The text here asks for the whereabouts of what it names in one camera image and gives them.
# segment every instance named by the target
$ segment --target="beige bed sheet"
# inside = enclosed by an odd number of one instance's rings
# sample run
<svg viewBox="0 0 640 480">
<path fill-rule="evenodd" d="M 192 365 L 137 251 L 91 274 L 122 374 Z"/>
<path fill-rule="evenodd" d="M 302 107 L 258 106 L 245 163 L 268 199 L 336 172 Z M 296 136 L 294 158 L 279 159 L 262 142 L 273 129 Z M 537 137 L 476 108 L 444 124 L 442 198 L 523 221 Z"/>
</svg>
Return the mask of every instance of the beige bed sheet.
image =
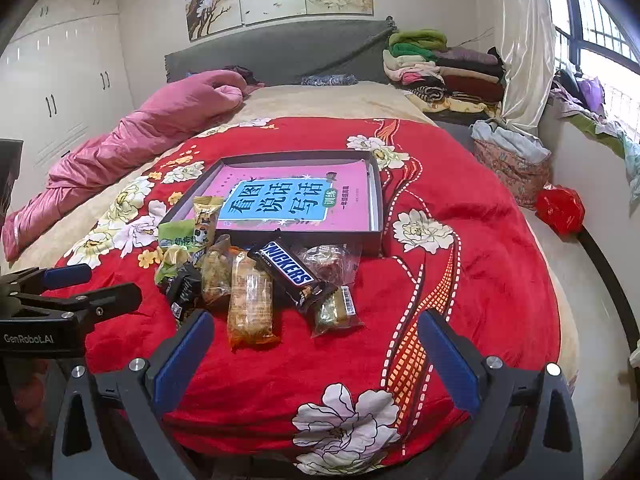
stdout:
<svg viewBox="0 0 640 480">
<path fill-rule="evenodd" d="M 227 122 L 234 124 L 263 117 L 394 118 L 435 125 L 398 90 L 373 82 L 341 87 L 262 88 L 252 93 Z M 179 148 L 180 146 L 172 148 L 162 156 L 176 152 Z M 148 170 L 156 160 L 129 173 L 118 183 L 78 206 L 28 247 L 10 267 L 10 271 L 54 266 L 75 242 L 91 230 L 120 190 Z M 571 378 L 574 370 L 577 370 L 577 331 L 562 287 L 550 269 L 549 274 L 558 297 L 562 327 L 559 365 L 565 371 L 565 376 Z"/>
</svg>

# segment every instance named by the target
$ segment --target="window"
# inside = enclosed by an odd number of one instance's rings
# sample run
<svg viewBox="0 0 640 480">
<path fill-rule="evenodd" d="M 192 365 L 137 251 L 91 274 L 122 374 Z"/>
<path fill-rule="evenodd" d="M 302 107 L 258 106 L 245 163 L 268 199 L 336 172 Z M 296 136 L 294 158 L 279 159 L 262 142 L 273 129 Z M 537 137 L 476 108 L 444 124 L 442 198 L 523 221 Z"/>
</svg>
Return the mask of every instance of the window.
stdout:
<svg viewBox="0 0 640 480">
<path fill-rule="evenodd" d="M 598 0 L 550 0 L 556 28 L 556 70 L 575 65 L 597 76 L 605 89 L 605 110 L 640 141 L 640 65 L 629 41 Z"/>
</svg>

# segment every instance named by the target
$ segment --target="snickers bar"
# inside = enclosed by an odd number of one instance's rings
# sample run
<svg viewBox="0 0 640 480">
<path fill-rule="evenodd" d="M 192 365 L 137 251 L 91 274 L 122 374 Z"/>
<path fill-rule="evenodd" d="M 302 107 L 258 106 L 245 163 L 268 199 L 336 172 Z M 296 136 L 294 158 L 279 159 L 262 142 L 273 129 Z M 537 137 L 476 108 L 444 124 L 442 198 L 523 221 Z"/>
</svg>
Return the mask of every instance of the snickers bar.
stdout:
<svg viewBox="0 0 640 480">
<path fill-rule="evenodd" d="M 296 308 L 306 314 L 318 301 L 324 301 L 336 290 L 335 285 L 318 278 L 293 254 L 280 238 L 280 230 L 265 245 L 254 246 L 249 257 L 269 273 L 292 299 Z"/>
</svg>

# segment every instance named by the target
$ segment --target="metal screw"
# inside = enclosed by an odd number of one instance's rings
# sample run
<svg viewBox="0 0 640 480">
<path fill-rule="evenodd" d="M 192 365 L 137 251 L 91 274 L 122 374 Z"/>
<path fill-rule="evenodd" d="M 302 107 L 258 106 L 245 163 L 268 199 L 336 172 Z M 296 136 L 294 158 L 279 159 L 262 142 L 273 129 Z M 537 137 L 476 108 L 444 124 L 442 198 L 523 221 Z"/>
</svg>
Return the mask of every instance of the metal screw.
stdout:
<svg viewBox="0 0 640 480">
<path fill-rule="evenodd" d="M 132 372 L 139 372 L 146 365 L 146 361 L 143 358 L 136 357 L 129 363 L 129 370 Z"/>
<path fill-rule="evenodd" d="M 486 359 L 486 364 L 491 370 L 499 370 L 504 364 L 498 356 L 491 355 Z"/>
<path fill-rule="evenodd" d="M 82 365 L 79 365 L 77 367 L 75 367 L 73 370 L 71 370 L 71 376 L 74 378 L 80 378 L 84 375 L 84 367 Z"/>
<path fill-rule="evenodd" d="M 558 377 L 562 373 L 562 370 L 556 363 L 549 363 L 546 365 L 546 372 L 553 377 Z"/>
</svg>

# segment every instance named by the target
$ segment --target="rolled pink comforter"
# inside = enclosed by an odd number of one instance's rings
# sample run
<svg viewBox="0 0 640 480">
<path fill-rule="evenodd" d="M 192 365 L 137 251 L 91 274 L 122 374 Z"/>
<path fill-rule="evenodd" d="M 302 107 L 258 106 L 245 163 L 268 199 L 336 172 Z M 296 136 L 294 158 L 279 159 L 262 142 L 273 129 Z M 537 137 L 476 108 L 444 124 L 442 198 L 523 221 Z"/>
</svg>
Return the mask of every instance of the rolled pink comforter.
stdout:
<svg viewBox="0 0 640 480">
<path fill-rule="evenodd" d="M 110 133 L 90 139 L 49 170 L 47 189 L 9 215 L 2 228 L 7 261 L 66 213 L 170 147 L 211 126 L 242 104 L 241 75 L 203 72 L 168 84 Z"/>
</svg>

